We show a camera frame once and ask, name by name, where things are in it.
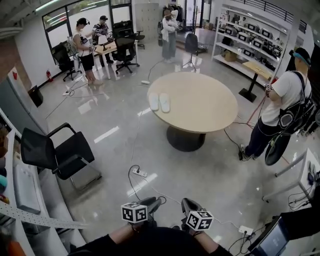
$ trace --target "cap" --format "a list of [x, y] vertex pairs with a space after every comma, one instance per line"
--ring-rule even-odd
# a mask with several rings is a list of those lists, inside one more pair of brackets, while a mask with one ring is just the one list
[[308, 66], [311, 65], [311, 59], [310, 59], [309, 53], [302, 47], [297, 48], [293, 53], [293, 56], [303, 60]]
[[106, 17], [106, 15], [102, 15], [102, 16], [100, 17], [100, 20], [107, 21], [108, 18]]
[[78, 26], [79, 24], [81, 25], [88, 25], [90, 23], [87, 23], [87, 19], [86, 18], [80, 18], [78, 19], [78, 21], [76, 22], [76, 25]]

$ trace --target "black office chair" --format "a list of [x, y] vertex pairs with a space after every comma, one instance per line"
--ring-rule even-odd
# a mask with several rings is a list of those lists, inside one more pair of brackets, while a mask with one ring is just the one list
[[[73, 135], [55, 148], [51, 136], [63, 128], [69, 128]], [[20, 148], [21, 158], [25, 164], [50, 169], [61, 180], [70, 178], [76, 190], [81, 191], [93, 181], [101, 178], [101, 173], [90, 164], [95, 160], [95, 157], [84, 135], [80, 131], [76, 132], [66, 122], [47, 136], [24, 128]], [[97, 172], [97, 175], [82, 188], [78, 188], [72, 179], [72, 175], [85, 166], [90, 166]]]
[[135, 50], [135, 36], [129, 36], [129, 37], [120, 37], [115, 38], [115, 45], [116, 45], [116, 53], [114, 53], [112, 56], [115, 60], [122, 62], [119, 65], [116, 65], [116, 74], [119, 73], [119, 70], [126, 67], [130, 74], [133, 72], [129, 68], [129, 66], [137, 66], [140, 67], [138, 63], [131, 63], [131, 61], [136, 56], [136, 50]]
[[195, 34], [190, 33], [186, 36], [184, 49], [186, 52], [191, 53], [191, 56], [190, 56], [190, 60], [186, 64], [184, 64], [182, 67], [191, 63], [194, 68], [194, 71], [196, 71], [195, 65], [192, 62], [192, 56], [194, 54], [198, 56], [198, 37]]
[[145, 35], [144, 34], [140, 34], [142, 31], [137, 31], [137, 34], [135, 36], [135, 39], [138, 40], [138, 47], [143, 48], [144, 50], [146, 49], [145, 45], [143, 43], [139, 43], [141, 40], [145, 39]]
[[59, 63], [59, 69], [62, 72], [69, 71], [66, 73], [66, 76], [63, 78], [63, 81], [66, 81], [66, 78], [68, 76], [71, 76], [71, 80], [73, 81], [73, 74], [80, 72], [82, 74], [81, 70], [75, 71], [74, 62], [69, 58], [68, 51], [63, 43], [58, 44], [52, 49], [53, 57], [56, 59], [56, 61]]

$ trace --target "fire extinguisher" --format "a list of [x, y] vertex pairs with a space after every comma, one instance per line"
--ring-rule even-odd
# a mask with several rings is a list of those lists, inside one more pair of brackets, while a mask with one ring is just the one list
[[52, 82], [53, 79], [52, 79], [52, 77], [51, 77], [51, 73], [50, 73], [49, 69], [46, 71], [45, 74], [46, 74], [46, 77], [49, 79], [49, 82]]

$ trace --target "round table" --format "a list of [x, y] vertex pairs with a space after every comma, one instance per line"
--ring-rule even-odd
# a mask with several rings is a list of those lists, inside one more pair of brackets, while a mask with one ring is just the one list
[[154, 114], [169, 124], [166, 137], [177, 150], [191, 152], [205, 142], [206, 134], [229, 126], [237, 117], [238, 103], [223, 83], [200, 73], [174, 72], [158, 78], [148, 90], [168, 94], [170, 112]]

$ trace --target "shoulder strap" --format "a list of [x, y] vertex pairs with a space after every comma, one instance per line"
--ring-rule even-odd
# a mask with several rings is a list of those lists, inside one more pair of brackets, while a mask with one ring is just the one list
[[302, 96], [303, 96], [303, 98], [306, 98], [306, 94], [305, 94], [306, 93], [306, 85], [305, 85], [304, 77], [298, 71], [291, 71], [291, 72], [296, 74], [299, 77], [300, 82], [301, 82], [301, 87], [302, 87]]

